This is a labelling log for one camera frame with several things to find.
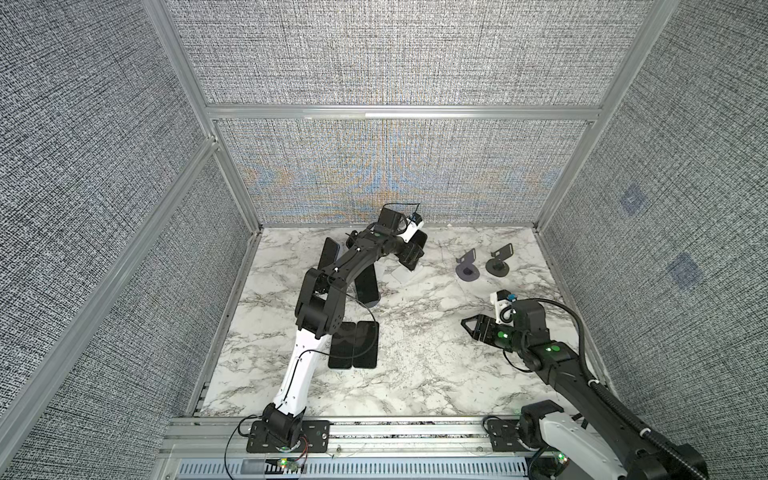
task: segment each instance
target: enclosure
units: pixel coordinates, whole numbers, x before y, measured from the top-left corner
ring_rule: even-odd
[[[575,308],[710,478],[765,478],[768,3],[11,0],[2,27],[3,479],[191,478],[169,439],[216,422],[219,462],[324,239],[390,202],[420,203],[423,268],[379,262],[379,365],[321,365],[307,415],[569,407],[463,333],[507,289]]]

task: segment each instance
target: blue patch on wall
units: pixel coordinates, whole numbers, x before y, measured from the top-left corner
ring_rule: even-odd
[[[640,185],[632,183],[627,191],[624,192],[624,196],[619,200],[619,203],[624,207],[627,213],[632,216],[640,211],[640,208],[646,200],[647,197],[642,190],[640,190]]]
[[[687,252],[681,253],[667,265],[667,273],[680,290],[690,290],[703,277],[701,269]]]

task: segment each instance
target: white marble surface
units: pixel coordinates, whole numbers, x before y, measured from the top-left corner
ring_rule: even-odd
[[[317,265],[325,237],[343,243],[351,228],[272,228],[264,232],[235,312],[201,415],[261,413],[272,401],[296,335],[293,308],[306,270]],[[440,227],[429,235],[424,268],[403,285],[392,277],[395,257],[379,262],[382,300],[373,312],[381,324],[375,369],[330,370],[321,359],[307,402],[307,415],[513,414],[553,399],[568,402],[535,374],[510,367],[502,351],[476,342],[459,324],[477,313],[493,316],[488,295],[505,288],[520,298],[561,300],[544,257],[528,228]],[[512,243],[510,273],[485,271],[492,249]],[[455,258],[475,248],[478,280],[461,281]],[[577,346],[569,318],[547,306],[553,339]],[[352,300],[345,321],[370,320]],[[522,362],[509,354],[517,365]]]

